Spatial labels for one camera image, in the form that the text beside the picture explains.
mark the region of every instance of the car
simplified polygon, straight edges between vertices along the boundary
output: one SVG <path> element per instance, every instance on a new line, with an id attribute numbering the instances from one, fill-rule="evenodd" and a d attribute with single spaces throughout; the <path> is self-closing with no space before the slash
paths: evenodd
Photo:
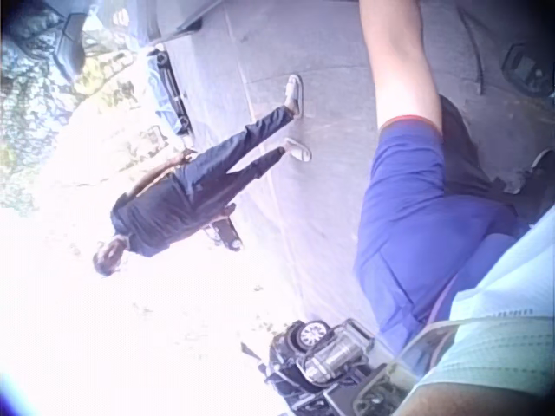
<path id="1" fill-rule="evenodd" d="M 54 16 L 55 24 L 45 29 L 61 28 L 54 61 L 62 74 L 73 81 L 84 67 L 83 28 L 91 16 L 107 30 L 125 36 L 129 49 L 140 50 L 199 31 L 202 17 L 221 0 L 42 0 L 16 3 L 17 6 L 10 6 L 10 14 L 28 7 L 43 7 Z M 32 42 L 32 39 L 9 30 L 5 35 L 22 50 L 25 50 L 26 42 Z"/>
<path id="2" fill-rule="evenodd" d="M 150 49 L 142 64 L 146 67 L 149 95 L 160 121 L 178 136 L 191 133 L 189 116 L 164 46 Z"/>

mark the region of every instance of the foliage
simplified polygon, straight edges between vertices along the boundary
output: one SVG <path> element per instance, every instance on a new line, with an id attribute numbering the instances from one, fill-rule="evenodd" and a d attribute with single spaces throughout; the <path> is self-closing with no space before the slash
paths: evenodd
<path id="1" fill-rule="evenodd" d="M 129 51 L 110 52 L 88 42 L 88 48 L 103 53 L 89 53 L 82 76 L 72 84 L 53 59 L 62 25 L 57 13 L 33 3 L 10 23 L 3 37 L 0 206 L 22 214 L 35 209 L 30 187 L 71 114 L 134 61 Z M 132 92 L 122 85 L 111 100 L 117 103 Z"/>

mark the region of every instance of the man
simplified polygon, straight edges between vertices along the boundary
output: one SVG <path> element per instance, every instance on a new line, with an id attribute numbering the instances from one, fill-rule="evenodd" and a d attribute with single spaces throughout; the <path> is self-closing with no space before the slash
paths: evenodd
<path id="1" fill-rule="evenodd" d="M 554 231 L 555 207 L 476 289 L 456 296 L 452 320 L 503 320 L 460 327 L 453 346 L 395 416 L 555 414 L 553 408 L 545 413 L 537 409 L 555 388 Z"/>
<path id="2" fill-rule="evenodd" d="M 475 287 L 553 204 L 555 152 L 540 155 L 519 195 L 496 189 L 460 113 L 435 89 L 418 3 L 360 5 L 380 144 L 355 270 L 380 336 L 398 354 L 427 324 L 444 289 Z M 436 317 L 447 318 L 448 308 Z"/>
<path id="3" fill-rule="evenodd" d="M 302 83 L 289 78 L 285 103 L 247 126 L 242 133 L 209 149 L 191 163 L 181 166 L 180 154 L 153 169 L 116 201 L 111 213 L 114 236 L 93 257 L 96 270 L 104 276 L 114 273 L 125 250 L 151 257 L 171 243 L 190 237 L 206 225 L 229 217 L 228 205 L 254 179 L 262 177 L 286 153 L 310 161 L 306 146 L 293 139 L 250 163 L 238 172 L 229 171 L 252 149 L 303 114 Z M 163 172 L 173 173 L 141 193 Z"/>

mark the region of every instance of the dark jeans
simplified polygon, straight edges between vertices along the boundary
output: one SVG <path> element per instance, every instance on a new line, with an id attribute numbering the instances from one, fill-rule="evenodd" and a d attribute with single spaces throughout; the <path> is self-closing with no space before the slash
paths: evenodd
<path id="1" fill-rule="evenodd" d="M 229 173 L 248 152 L 292 120 L 289 110 L 279 107 L 178 169 L 175 174 L 186 187 L 193 205 L 200 207 L 208 200 L 210 205 L 227 204 L 254 179 L 268 172 L 284 155 L 282 147 L 264 154 L 240 171 Z"/>
<path id="2" fill-rule="evenodd" d="M 500 179 L 491 181 L 480 167 L 478 151 L 470 140 L 467 127 L 457 107 L 441 97 L 443 126 L 443 152 L 445 155 L 445 193 L 447 195 L 473 195 L 492 199 L 508 205 L 517 214 L 530 198 L 504 192 L 505 183 Z"/>

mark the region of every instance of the sidewalk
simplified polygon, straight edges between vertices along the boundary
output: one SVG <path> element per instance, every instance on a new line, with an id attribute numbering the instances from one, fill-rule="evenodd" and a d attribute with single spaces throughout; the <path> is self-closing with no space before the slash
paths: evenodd
<path id="1" fill-rule="evenodd" d="M 479 95 L 475 53 L 453 5 L 432 1 L 422 9 L 438 89 L 461 109 L 486 172 L 518 185 L 519 170 L 551 143 L 546 131 L 552 121 L 531 123 L 535 110 L 512 92 L 481 38 L 486 89 Z M 355 317 L 375 330 L 352 274 L 377 145 L 358 4 L 236 0 L 213 10 L 204 23 L 199 33 L 166 46 L 200 149 L 280 105 L 289 74 L 304 80 L 304 118 L 260 152 L 290 135 L 311 148 L 313 160 L 301 165 L 284 159 L 240 198 L 234 221 L 247 250 L 256 245 L 273 253 L 272 268 L 291 282 L 306 317 L 331 324 Z"/>

